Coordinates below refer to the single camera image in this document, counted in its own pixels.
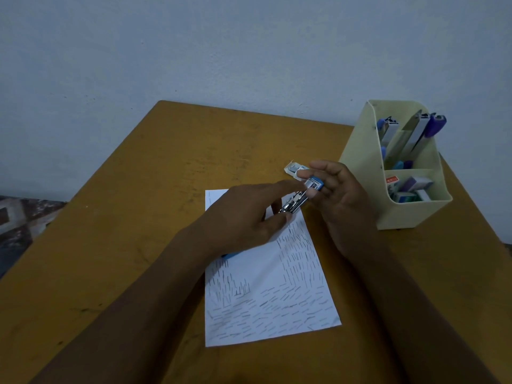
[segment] fingernail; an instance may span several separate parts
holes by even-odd
[[[310,188],[308,188],[308,189],[306,190],[306,196],[307,196],[308,198],[313,198],[317,193],[318,193],[318,190],[317,190],[317,189],[315,189],[315,188],[311,188],[311,187],[310,187]]]

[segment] tiled floor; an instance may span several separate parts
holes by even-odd
[[[0,278],[67,202],[0,197]]]

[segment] beige plastic organizer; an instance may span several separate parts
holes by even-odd
[[[445,176],[436,142],[432,137],[408,170],[384,170],[381,144],[376,123],[380,118],[393,116],[399,122],[399,130],[419,109],[428,109],[415,101],[369,100],[362,109],[347,146],[339,161],[349,170],[368,192],[375,211],[377,227],[384,229],[414,228],[452,200],[446,188]],[[391,141],[391,149],[396,138]],[[429,177],[434,184],[426,191],[431,201],[396,203],[387,193],[386,178],[397,176],[403,183],[411,176]]]

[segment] paper with pencil marks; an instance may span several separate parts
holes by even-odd
[[[226,191],[207,190],[206,209]],[[300,210],[269,243],[208,266],[204,316],[207,347],[342,324]]]

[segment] brown tabletop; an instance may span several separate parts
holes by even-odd
[[[160,101],[0,281],[0,382],[33,377],[204,210],[204,191],[338,160],[344,125]],[[435,306],[512,382],[512,261],[444,166],[453,202],[415,229],[383,231]],[[205,348],[204,281],[159,361],[164,382],[398,382],[400,365],[321,217],[304,216],[342,326]]]

